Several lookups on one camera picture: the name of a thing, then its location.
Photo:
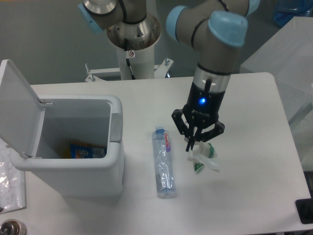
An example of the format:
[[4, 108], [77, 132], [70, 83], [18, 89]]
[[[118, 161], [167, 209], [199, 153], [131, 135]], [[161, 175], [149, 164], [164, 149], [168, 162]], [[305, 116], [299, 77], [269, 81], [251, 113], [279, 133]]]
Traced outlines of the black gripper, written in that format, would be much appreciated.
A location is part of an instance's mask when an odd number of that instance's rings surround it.
[[[225, 125], [219, 121], [219, 108], [225, 91], [206, 92], [192, 83], [187, 103], [183, 109], [175, 109], [171, 115], [179, 133], [187, 139], [186, 152], [200, 142], [207, 142], [224, 132]], [[202, 132], [214, 124], [214, 128]]]

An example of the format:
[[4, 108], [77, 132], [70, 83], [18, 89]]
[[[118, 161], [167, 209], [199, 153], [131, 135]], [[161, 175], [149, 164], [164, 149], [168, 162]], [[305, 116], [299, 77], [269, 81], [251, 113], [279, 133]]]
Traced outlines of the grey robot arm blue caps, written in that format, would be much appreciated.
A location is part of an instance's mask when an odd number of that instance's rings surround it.
[[[172, 113], [187, 150], [224, 132], [219, 108], [245, 42], [246, 17], [258, 6], [257, 0], [207, 0], [176, 6], [167, 16], [168, 35], [200, 54], [187, 103]], [[116, 47], [123, 80], [154, 78], [154, 57], [146, 52], [159, 40], [161, 26], [146, 1], [84, 0], [78, 9], [91, 30], [105, 31]]]

